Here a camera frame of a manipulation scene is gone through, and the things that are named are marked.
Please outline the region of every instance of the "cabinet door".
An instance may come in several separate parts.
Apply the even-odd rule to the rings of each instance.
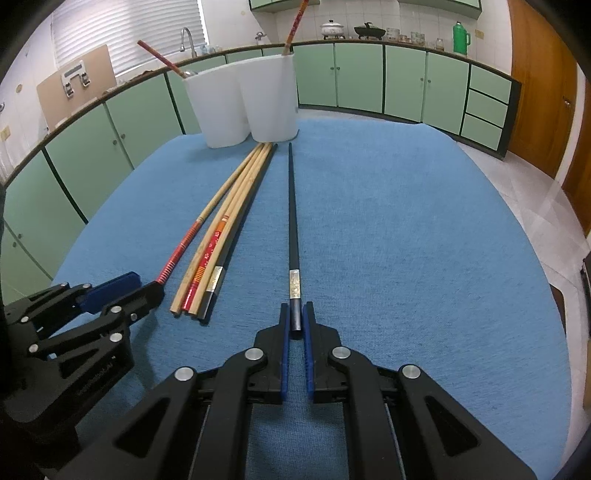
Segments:
[[[92,109],[51,140],[47,152],[89,220],[132,171],[104,105]]]
[[[300,104],[336,106],[334,45],[297,45],[294,54]]]
[[[41,152],[8,186],[4,219],[51,276],[84,228]]]
[[[262,57],[262,51],[260,48],[255,48],[253,50],[247,51],[237,51],[234,53],[226,53],[226,61],[228,63],[233,63],[235,61],[247,60],[247,59],[255,59],[258,57]]]
[[[0,278],[5,304],[49,286],[51,279],[31,260],[8,229],[4,229],[0,248]]]
[[[427,87],[423,122],[453,134],[460,133],[469,64],[465,61],[427,54]]]
[[[225,64],[226,57],[224,55],[219,55],[217,57],[212,57],[211,59],[199,60],[185,65],[182,67],[182,70],[199,73]],[[195,116],[195,112],[193,112],[189,96],[183,85],[183,79],[172,72],[166,72],[166,76],[170,82],[170,89],[173,91],[174,101],[177,104],[178,114],[183,122],[185,133],[187,135],[201,133],[197,117]]]
[[[262,49],[262,54],[264,57],[268,57],[270,55],[281,55],[282,52],[283,47],[269,47]]]
[[[134,167],[182,134],[163,74],[107,100],[107,107]]]
[[[421,121],[426,60],[425,51],[386,46],[385,114]]]
[[[335,45],[337,104],[382,112],[384,89],[383,46],[362,43]]]

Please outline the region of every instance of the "green thermos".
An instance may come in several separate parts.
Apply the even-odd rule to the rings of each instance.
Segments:
[[[470,34],[464,28],[461,22],[453,26],[453,51],[468,55],[468,45],[470,44]]]

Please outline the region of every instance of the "black countertop edge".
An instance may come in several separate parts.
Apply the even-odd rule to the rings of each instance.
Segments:
[[[402,48],[413,48],[415,50],[422,50],[422,51],[426,51],[426,52],[433,52],[436,53],[438,55],[444,55],[446,57],[451,57],[453,59],[458,59],[458,60],[462,60],[465,62],[468,62],[472,65],[478,66],[480,68],[483,68],[485,70],[488,70],[489,72],[495,73],[503,78],[506,78],[507,80],[510,80],[512,82],[517,82],[517,80],[515,80],[513,77],[511,77],[510,75],[507,75],[504,72],[501,72],[497,69],[494,69],[491,66],[485,65],[483,63],[480,63],[479,61],[476,60],[472,60],[469,59],[463,55],[457,55],[451,52],[447,52],[447,51],[440,51],[440,50],[435,50],[433,48],[428,48],[428,47],[420,47],[418,45],[413,45],[410,43],[400,43],[400,42],[389,42],[389,41],[379,41],[379,40],[356,40],[356,39],[350,39],[350,38],[346,38],[346,39],[329,39],[329,40],[308,40],[308,41],[302,41],[302,42],[294,42],[293,43],[293,47],[297,47],[299,45],[318,45],[318,44],[324,44],[324,43],[367,43],[367,44],[376,44],[376,45],[386,45],[386,46],[395,46],[395,47],[402,47]],[[178,62],[176,65],[178,67],[184,67],[186,65],[189,65],[191,63],[194,63],[196,61],[201,61],[201,60],[206,60],[206,59],[211,59],[214,57],[219,57],[222,55],[226,55],[229,53],[235,53],[235,52],[240,52],[240,51],[248,51],[248,50],[259,50],[259,49],[265,49],[265,48],[273,48],[273,47],[283,47],[284,44],[283,43],[272,43],[272,44],[266,44],[266,45],[249,45],[247,47],[238,47],[238,48],[230,48],[228,50],[223,50],[221,52],[215,52],[215,53],[211,53],[208,55],[202,55],[196,59],[187,59],[187,60],[183,60]],[[57,127],[54,131],[52,131],[51,133],[47,134],[28,154],[27,156],[17,165],[17,167],[14,169],[14,171],[9,175],[9,177],[6,179],[6,182],[4,183],[5,187],[8,187],[11,182],[14,180],[14,178],[22,171],[22,169],[24,167],[27,166],[27,164],[35,157],[35,155],[37,155],[41,149],[43,147],[45,147],[51,140],[53,140],[56,136],[58,136],[61,132],[63,132],[67,127],[69,127],[72,123],[74,123],[76,120],[78,120],[80,117],[82,117],[83,115],[87,114],[88,112],[90,112],[92,109],[96,108],[97,106],[105,103],[107,100],[113,98],[114,96],[126,91],[127,89],[134,87],[136,85],[138,85],[139,83],[142,83],[146,80],[150,80],[154,77],[157,77],[158,75],[162,75],[165,72],[169,72],[170,69],[167,66],[163,66],[157,70],[147,70],[144,73],[139,74],[137,77],[134,77],[133,79],[131,79],[130,81],[124,83],[121,86],[118,86],[114,89],[112,89],[109,92],[106,92],[103,96],[97,98],[96,100],[94,100],[93,102],[89,103],[88,105],[86,105],[84,108],[80,109],[79,111],[77,111],[74,115],[72,115],[70,118],[68,118],[67,120],[65,120],[59,127]]]

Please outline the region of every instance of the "drawer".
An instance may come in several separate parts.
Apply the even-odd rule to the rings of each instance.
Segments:
[[[507,106],[504,103],[497,102],[495,99],[478,93],[475,90],[470,90],[468,93],[466,112],[484,120],[488,120],[502,128],[503,125],[505,125]]]
[[[502,129],[467,113],[464,116],[461,135],[496,151],[502,131]]]
[[[472,65],[470,72],[470,88],[509,103],[511,81],[475,65]]]

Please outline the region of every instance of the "window blind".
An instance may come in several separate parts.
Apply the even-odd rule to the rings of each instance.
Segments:
[[[152,59],[138,40],[164,55],[178,51],[183,27],[195,44],[204,42],[197,0],[66,0],[51,29],[59,68],[107,44],[117,75]]]

